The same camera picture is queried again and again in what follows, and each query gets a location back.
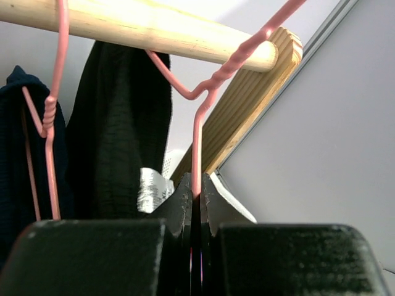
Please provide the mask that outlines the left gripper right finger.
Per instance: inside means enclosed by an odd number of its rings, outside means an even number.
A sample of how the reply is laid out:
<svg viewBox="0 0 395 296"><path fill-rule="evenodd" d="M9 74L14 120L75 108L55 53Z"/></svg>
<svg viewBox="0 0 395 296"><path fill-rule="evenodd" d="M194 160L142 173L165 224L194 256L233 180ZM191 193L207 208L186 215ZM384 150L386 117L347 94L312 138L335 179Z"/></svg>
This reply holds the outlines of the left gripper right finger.
<svg viewBox="0 0 395 296"><path fill-rule="evenodd" d="M365 237L344 224L259 224L202 177L204 295L388 295Z"/></svg>

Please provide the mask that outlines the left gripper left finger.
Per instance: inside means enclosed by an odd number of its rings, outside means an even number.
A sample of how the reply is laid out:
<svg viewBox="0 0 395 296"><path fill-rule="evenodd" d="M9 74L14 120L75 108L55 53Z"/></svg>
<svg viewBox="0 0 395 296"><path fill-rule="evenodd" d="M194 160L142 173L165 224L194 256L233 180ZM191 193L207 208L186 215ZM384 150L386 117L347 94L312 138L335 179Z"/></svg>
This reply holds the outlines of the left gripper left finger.
<svg viewBox="0 0 395 296"><path fill-rule="evenodd" d="M137 220L31 224L1 272L2 295L188 295L191 177Z"/></svg>

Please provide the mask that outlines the navy blue shorts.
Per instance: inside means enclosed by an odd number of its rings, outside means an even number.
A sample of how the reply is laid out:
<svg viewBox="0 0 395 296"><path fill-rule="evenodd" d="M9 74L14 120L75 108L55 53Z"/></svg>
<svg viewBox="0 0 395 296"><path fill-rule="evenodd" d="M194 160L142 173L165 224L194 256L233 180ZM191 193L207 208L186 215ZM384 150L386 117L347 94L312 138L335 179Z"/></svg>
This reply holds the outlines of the navy blue shorts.
<svg viewBox="0 0 395 296"><path fill-rule="evenodd" d="M49 89L39 78L15 66L1 88L1 263L4 264L13 243L36 215L31 193L25 142L30 142L36 191L41 219L51 219L45 139L31 118L22 87L27 87L40 116Z"/></svg>

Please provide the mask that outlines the black shorts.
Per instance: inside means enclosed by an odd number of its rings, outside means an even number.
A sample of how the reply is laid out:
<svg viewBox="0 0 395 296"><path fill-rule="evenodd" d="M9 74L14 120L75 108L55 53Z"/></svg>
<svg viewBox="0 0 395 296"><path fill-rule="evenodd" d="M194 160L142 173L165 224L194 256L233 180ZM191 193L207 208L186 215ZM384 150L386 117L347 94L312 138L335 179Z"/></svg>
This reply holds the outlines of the black shorts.
<svg viewBox="0 0 395 296"><path fill-rule="evenodd" d="M162 170L172 90L142 49L96 41L67 124L79 219L138 216L140 170Z"/></svg>

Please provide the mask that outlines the white plastic basket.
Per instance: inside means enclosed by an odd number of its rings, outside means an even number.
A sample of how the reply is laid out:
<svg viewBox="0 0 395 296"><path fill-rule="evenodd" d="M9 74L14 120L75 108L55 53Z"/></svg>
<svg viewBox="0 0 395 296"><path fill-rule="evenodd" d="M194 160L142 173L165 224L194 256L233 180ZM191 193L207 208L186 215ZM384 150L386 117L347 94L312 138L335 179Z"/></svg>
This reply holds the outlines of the white plastic basket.
<svg viewBox="0 0 395 296"><path fill-rule="evenodd" d="M182 149L173 149L166 152L164 157L164 164L162 168L162 176L166 179L171 179L178 164L181 162L185 155Z"/></svg>

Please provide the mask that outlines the wooden clothes rack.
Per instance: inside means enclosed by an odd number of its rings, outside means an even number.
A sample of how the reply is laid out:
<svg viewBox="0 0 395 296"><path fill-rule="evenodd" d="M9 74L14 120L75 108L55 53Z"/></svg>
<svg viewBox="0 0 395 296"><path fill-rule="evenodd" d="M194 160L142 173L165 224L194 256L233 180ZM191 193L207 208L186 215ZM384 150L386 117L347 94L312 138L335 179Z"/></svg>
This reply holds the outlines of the wooden clothes rack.
<svg viewBox="0 0 395 296"><path fill-rule="evenodd" d="M220 67L252 35L154 1L68 1L69 36L214 62ZM3 22L59 31L57 1L2 1ZM266 72L277 60L264 41L241 68Z"/></svg>

